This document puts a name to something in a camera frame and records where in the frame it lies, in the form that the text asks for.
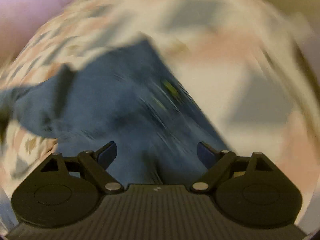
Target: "purple wall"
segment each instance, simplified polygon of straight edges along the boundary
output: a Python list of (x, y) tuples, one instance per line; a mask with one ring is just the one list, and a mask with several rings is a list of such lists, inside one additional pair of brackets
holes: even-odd
[(72, 0), (0, 0), (1, 58), (18, 53), (36, 30)]

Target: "blue towel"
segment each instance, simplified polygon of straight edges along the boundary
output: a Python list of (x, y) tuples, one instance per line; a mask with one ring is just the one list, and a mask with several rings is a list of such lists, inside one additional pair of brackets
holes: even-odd
[(226, 149), (218, 133), (147, 40), (115, 49), (73, 72), (34, 87), (0, 94), (2, 128), (9, 118), (29, 131), (58, 138), (63, 156), (109, 141), (118, 154), (107, 171), (125, 187), (190, 185), (207, 171), (199, 141)]

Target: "ribbed plastic surface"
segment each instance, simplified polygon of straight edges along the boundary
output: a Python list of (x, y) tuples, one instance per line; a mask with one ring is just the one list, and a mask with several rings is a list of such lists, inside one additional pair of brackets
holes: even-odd
[(106, 196), (86, 219), (63, 228), (21, 224), (9, 240), (302, 240), (294, 225), (260, 230), (243, 227), (221, 215), (208, 196), (184, 186), (131, 185)]

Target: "patterned bedsheet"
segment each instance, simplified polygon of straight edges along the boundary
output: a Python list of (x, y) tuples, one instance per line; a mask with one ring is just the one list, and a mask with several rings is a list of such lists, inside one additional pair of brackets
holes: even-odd
[[(43, 82), (62, 63), (80, 70), (146, 35), (237, 154), (264, 152), (297, 185), (299, 221), (320, 172), (319, 105), (293, 42), (311, 30), (299, 24), (262, 0), (75, 0), (0, 69), (0, 89)], [(56, 143), (8, 124), (0, 185), (9, 197)]]

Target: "metal pin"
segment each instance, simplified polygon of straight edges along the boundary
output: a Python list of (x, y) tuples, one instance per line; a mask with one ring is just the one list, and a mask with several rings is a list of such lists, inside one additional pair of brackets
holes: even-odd
[(117, 182), (110, 182), (106, 184), (106, 189), (110, 191), (115, 191), (121, 189), (121, 185)]
[(201, 190), (206, 190), (206, 189), (208, 189), (208, 188), (209, 188), (209, 185), (208, 185), (207, 183), (205, 183), (205, 182), (196, 182), (196, 183), (194, 183), (194, 184), (192, 185), (192, 187), (193, 187), (193, 189), (195, 189), (195, 190), (201, 191)]

